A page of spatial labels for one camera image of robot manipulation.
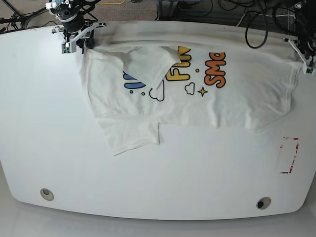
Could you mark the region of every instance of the metal bracket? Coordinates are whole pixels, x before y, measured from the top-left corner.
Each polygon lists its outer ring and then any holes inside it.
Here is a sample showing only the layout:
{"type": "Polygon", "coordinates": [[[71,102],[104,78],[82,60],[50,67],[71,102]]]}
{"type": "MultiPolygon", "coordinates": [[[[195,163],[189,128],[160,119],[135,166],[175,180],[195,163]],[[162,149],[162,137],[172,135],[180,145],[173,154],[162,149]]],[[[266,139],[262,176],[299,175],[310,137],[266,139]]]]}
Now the metal bracket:
{"type": "Polygon", "coordinates": [[[312,56],[309,56],[308,58],[305,57],[304,54],[301,53],[300,49],[296,46],[296,40],[292,40],[289,39],[288,40],[289,44],[294,48],[294,50],[298,53],[298,55],[300,56],[300,58],[302,59],[303,63],[303,73],[310,73],[310,74],[314,74],[314,72],[316,71],[316,64],[315,64],[315,60],[312,56]]]}
{"type": "Polygon", "coordinates": [[[58,33],[59,38],[62,41],[62,53],[74,53],[77,51],[77,45],[76,42],[79,39],[89,39],[91,37],[91,32],[95,30],[96,28],[105,27],[105,23],[92,23],[91,26],[85,28],[83,31],[78,31],[77,35],[71,35],[69,39],[65,39],[64,35],[64,27],[56,26],[52,33],[58,33]]]}

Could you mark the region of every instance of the red marking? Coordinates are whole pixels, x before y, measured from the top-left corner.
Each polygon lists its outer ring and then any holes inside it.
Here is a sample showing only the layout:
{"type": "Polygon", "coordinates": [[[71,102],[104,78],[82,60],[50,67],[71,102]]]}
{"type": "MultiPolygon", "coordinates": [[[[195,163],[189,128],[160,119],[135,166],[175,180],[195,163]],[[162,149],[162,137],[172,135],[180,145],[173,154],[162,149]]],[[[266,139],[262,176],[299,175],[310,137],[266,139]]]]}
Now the red marking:
{"type": "MultiPolygon", "coordinates": [[[[293,137],[293,140],[299,140],[299,138],[298,138],[298,137],[293,137]]],[[[298,146],[299,146],[299,143],[296,144],[295,156],[294,156],[292,165],[291,165],[291,167],[290,167],[290,171],[289,171],[289,172],[281,172],[281,174],[290,174],[290,173],[292,173],[293,165],[294,165],[294,162],[295,162],[295,159],[296,159],[296,155],[297,155],[297,151],[298,151],[298,146]]],[[[280,146],[280,149],[279,149],[279,152],[278,152],[278,155],[277,155],[277,159],[279,159],[279,156],[280,156],[280,152],[281,152],[282,147],[283,147],[283,144],[281,144],[281,146],[280,146]]]]}

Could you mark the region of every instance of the circular hole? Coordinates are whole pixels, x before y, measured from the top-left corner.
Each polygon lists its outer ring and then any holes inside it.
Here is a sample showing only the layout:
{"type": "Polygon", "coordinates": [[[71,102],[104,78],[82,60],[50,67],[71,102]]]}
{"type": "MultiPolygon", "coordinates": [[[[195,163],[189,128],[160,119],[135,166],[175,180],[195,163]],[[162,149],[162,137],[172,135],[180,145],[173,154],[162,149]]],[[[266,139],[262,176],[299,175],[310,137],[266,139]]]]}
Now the circular hole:
{"type": "Polygon", "coordinates": [[[48,189],[41,189],[40,190],[40,195],[46,201],[53,201],[54,200],[54,194],[48,189]]]}
{"type": "Polygon", "coordinates": [[[43,193],[44,193],[45,195],[49,195],[49,190],[43,189],[43,193]]]}
{"type": "Polygon", "coordinates": [[[270,204],[271,204],[271,198],[264,197],[257,202],[257,208],[259,210],[265,210],[270,206],[270,204]]]}
{"type": "Polygon", "coordinates": [[[258,208],[261,208],[261,207],[263,207],[263,202],[262,201],[260,201],[260,202],[258,202],[258,208]]]}

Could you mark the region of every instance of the orange letter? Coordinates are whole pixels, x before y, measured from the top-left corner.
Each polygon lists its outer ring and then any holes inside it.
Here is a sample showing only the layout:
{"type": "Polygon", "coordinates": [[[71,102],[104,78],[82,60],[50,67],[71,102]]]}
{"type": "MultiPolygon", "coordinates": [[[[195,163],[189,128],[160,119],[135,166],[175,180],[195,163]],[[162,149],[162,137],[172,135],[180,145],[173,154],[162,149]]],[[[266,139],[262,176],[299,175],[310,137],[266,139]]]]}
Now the orange letter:
{"type": "Polygon", "coordinates": [[[204,77],[204,82],[207,85],[214,85],[216,82],[218,82],[216,84],[216,87],[217,88],[222,88],[225,85],[226,80],[222,76],[215,76],[215,77],[211,78],[211,76],[207,75],[207,76],[204,77]]]}
{"type": "Polygon", "coordinates": [[[226,57],[225,53],[209,53],[209,57],[213,60],[224,60],[226,57]]]}
{"type": "Polygon", "coordinates": [[[207,75],[224,76],[225,72],[220,71],[219,66],[226,65],[225,61],[206,61],[205,65],[210,69],[205,71],[207,75]]]}

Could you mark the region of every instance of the blue graphic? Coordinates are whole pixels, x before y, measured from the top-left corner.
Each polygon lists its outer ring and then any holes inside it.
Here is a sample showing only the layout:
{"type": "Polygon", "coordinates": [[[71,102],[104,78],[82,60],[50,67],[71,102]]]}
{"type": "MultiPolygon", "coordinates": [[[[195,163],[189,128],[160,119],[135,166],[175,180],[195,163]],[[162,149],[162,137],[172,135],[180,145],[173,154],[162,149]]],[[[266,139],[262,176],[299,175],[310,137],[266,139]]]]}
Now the blue graphic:
{"type": "MultiPolygon", "coordinates": [[[[126,74],[126,72],[124,72],[123,78],[125,80],[136,80],[134,77],[130,76],[129,74],[126,74]]],[[[125,83],[124,87],[127,89],[139,89],[139,88],[143,88],[146,85],[143,84],[142,82],[129,82],[129,83],[125,83]]]]}

